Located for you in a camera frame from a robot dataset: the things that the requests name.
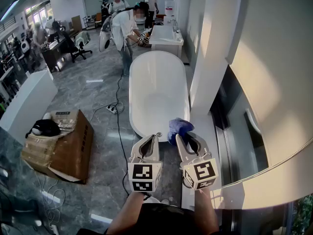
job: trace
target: jeans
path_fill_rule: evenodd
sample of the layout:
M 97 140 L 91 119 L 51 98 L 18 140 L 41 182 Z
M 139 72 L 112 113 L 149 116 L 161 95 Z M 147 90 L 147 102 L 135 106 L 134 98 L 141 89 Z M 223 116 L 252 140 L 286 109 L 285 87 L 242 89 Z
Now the jeans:
M 154 16 L 155 12 L 154 11 L 149 11 L 149 15 L 146 18 L 146 22 L 145 22 L 145 28 L 152 28 L 152 22 L 153 22 L 153 16 Z
M 132 42 L 129 38 L 126 39 L 127 45 L 122 47 L 121 50 L 118 52 L 122 56 L 123 60 L 123 73 L 124 75 L 129 76 L 129 70 L 131 68 L 131 64 L 133 62 L 133 47 L 132 47 Z

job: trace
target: cardboard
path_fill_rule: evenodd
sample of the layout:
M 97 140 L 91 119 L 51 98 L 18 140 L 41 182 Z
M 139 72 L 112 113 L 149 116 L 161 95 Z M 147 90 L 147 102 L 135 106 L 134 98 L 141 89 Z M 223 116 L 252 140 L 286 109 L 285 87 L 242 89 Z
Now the cardboard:
M 54 111 L 51 115 L 61 134 L 55 137 L 30 134 L 22 150 L 22 158 L 34 170 L 49 177 L 85 183 L 93 128 L 80 110 Z

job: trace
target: white pillar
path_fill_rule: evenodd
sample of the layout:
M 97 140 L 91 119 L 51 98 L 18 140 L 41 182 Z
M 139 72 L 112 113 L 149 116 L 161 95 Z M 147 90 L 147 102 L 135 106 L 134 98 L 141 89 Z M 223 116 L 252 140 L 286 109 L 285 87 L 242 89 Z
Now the white pillar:
M 200 48 L 190 89 L 191 112 L 206 115 L 227 68 L 241 0 L 205 0 Z

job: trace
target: white counter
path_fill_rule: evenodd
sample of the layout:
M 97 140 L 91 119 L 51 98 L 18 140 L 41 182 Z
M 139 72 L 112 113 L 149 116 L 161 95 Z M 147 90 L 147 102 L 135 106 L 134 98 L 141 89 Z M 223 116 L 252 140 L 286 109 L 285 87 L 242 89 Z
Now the white counter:
M 32 73 L 6 108 L 0 127 L 24 145 L 25 134 L 43 117 L 57 92 L 48 71 Z

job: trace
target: freestanding bathtub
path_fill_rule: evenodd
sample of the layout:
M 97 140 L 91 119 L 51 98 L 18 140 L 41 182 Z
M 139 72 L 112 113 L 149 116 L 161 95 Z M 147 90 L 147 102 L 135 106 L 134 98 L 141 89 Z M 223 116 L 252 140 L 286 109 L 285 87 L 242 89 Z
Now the freestanding bathtub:
M 129 77 L 129 119 L 141 137 L 161 134 L 167 141 L 169 120 L 189 121 L 189 101 L 185 67 L 175 55 L 149 51 L 131 65 Z

